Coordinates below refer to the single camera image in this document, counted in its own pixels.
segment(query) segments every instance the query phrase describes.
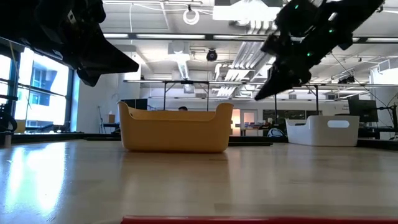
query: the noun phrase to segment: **desk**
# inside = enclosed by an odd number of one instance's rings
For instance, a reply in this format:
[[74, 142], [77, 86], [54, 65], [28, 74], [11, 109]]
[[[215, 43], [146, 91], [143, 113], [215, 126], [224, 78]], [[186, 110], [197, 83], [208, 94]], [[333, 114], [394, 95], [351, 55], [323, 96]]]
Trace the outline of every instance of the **desk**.
[[359, 138], [375, 138], [380, 139], [381, 132], [398, 133], [398, 129], [390, 127], [365, 127], [359, 128], [358, 137]]
[[241, 136], [246, 136], [246, 131], [257, 131], [257, 136], [259, 136], [259, 131], [269, 131], [269, 128], [259, 129], [259, 128], [244, 128], [241, 129]]
[[120, 127], [119, 123], [103, 123], [102, 124], [104, 129], [105, 128], [114, 128], [114, 131], [118, 130], [118, 128]]

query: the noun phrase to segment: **ceiling duct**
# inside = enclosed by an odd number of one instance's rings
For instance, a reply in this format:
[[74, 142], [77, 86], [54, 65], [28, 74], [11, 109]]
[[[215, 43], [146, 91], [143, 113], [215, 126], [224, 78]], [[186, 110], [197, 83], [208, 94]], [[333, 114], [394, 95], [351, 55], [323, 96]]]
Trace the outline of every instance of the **ceiling duct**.
[[190, 60], [189, 43], [181, 40], [175, 40], [169, 43], [168, 58], [174, 60], [178, 64], [178, 70], [182, 80], [189, 79], [187, 60]]
[[379, 63], [379, 72], [393, 68], [398, 68], [398, 58], [392, 58]]

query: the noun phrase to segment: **fluorescent light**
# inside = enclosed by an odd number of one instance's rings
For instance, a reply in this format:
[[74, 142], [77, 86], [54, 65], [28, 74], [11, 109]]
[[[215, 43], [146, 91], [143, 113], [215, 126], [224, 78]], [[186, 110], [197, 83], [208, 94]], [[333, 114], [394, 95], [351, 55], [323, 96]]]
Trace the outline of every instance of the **fluorescent light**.
[[215, 40], [260, 40], [264, 41], [267, 36], [264, 35], [214, 35]]
[[231, 84], [231, 85], [240, 85], [243, 82], [209, 82], [209, 84]]
[[246, 83], [248, 85], [263, 85], [264, 83]]
[[268, 64], [273, 64], [276, 61], [276, 57], [272, 56], [269, 61], [267, 62]]
[[398, 38], [368, 38], [367, 42], [398, 42]]
[[165, 4], [195, 4], [195, 5], [201, 5], [201, 1], [135, 1], [135, 0], [103, 0], [103, 3], [105, 4], [160, 4], [164, 2]]
[[128, 83], [163, 83], [161, 80], [125, 80]]
[[198, 34], [137, 34], [138, 39], [204, 39]]
[[105, 38], [129, 38], [128, 34], [104, 34]]

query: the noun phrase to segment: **window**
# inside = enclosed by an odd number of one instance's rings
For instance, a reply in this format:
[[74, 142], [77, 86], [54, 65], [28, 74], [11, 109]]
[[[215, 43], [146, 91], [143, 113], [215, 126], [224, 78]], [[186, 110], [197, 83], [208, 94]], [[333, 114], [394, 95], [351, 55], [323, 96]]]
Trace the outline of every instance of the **window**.
[[30, 49], [21, 54], [15, 118], [39, 128], [64, 125], [70, 69]]
[[[11, 59], [0, 55], [0, 95], [8, 94], [8, 80], [10, 78]], [[6, 99], [0, 98], [0, 104], [7, 103]]]

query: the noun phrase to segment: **ceiling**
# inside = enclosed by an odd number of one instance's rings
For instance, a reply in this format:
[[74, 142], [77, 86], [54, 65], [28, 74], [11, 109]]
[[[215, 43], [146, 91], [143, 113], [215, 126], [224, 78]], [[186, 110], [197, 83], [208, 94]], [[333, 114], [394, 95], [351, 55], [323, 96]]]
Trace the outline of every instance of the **ceiling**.
[[[214, 0], [202, 1], [202, 6], [192, 6], [192, 9], [207, 10], [211, 13]], [[150, 33], [191, 33], [191, 34], [245, 34], [247, 29], [229, 25], [228, 21], [214, 21], [211, 15], [200, 13], [200, 19], [195, 25], [183, 21], [184, 5], [160, 4], [104, 4], [107, 13], [106, 20], [101, 24], [103, 32], [150, 32]], [[384, 10], [398, 11], [398, 1], [386, 0]], [[398, 20], [398, 14], [375, 13], [355, 33], [355, 36], [398, 37], [398, 26], [393, 21]], [[178, 70], [177, 62], [167, 59], [171, 40], [112, 40], [112, 44], [124, 52], [133, 45], [140, 53], [143, 61], [142, 74], [146, 78], [162, 78]], [[187, 62], [190, 71], [215, 71], [217, 63], [231, 63], [239, 52], [242, 42], [227, 41], [186, 41], [189, 43], [191, 60]], [[208, 49], [216, 49], [219, 62], [207, 62]], [[369, 68], [389, 57], [398, 56], [398, 44], [355, 44], [346, 51], [339, 48], [333, 50], [320, 65], [311, 69], [313, 80], [324, 81], [333, 75], [353, 68], [355, 77], [360, 82], [368, 81]]]

